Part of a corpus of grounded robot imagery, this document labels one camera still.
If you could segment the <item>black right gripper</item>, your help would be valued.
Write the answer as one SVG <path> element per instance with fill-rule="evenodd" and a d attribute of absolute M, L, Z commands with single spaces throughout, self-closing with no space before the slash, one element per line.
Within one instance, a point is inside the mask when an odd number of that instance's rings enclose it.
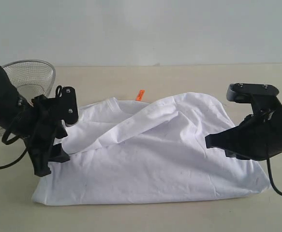
<path fill-rule="evenodd" d="M 282 153 L 282 109 L 239 126 L 205 137 L 207 148 L 225 150 L 225 156 L 238 160 L 265 160 Z"/>

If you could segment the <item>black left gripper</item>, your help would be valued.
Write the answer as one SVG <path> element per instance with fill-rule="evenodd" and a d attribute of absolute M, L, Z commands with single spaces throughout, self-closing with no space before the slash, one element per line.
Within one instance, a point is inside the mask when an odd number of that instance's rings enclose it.
<path fill-rule="evenodd" d="M 62 139 L 68 135 L 62 120 L 55 118 L 54 107 L 55 97 L 47 98 L 44 95 L 23 103 L 24 128 L 27 133 L 23 136 L 23 140 L 36 176 L 51 174 L 48 167 L 49 157 L 50 162 L 64 163 L 70 160 L 62 144 L 54 144 L 56 138 Z"/>

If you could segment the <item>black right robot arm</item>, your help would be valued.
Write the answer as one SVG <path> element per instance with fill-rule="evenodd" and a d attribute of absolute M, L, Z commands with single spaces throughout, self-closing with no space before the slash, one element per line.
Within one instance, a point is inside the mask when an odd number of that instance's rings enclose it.
<path fill-rule="evenodd" d="M 206 148 L 219 148 L 239 160 L 263 161 L 282 153 L 282 107 L 248 115 L 236 127 L 205 137 Z"/>

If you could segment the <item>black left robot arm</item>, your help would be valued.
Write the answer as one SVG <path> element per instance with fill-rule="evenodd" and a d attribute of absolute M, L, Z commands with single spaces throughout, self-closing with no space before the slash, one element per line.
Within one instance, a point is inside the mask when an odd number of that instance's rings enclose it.
<path fill-rule="evenodd" d="M 63 100 L 59 92 L 54 98 L 40 95 L 29 103 L 0 66 L 0 127 L 5 130 L 1 141 L 10 145 L 21 139 L 25 145 L 19 158 L 0 166 L 0 169 L 15 165 L 28 154 L 34 174 L 43 177 L 51 174 L 49 162 L 64 163 L 70 160 L 62 145 L 54 143 L 56 138 L 62 139 L 68 135 L 62 125 L 62 120 L 66 119 Z"/>

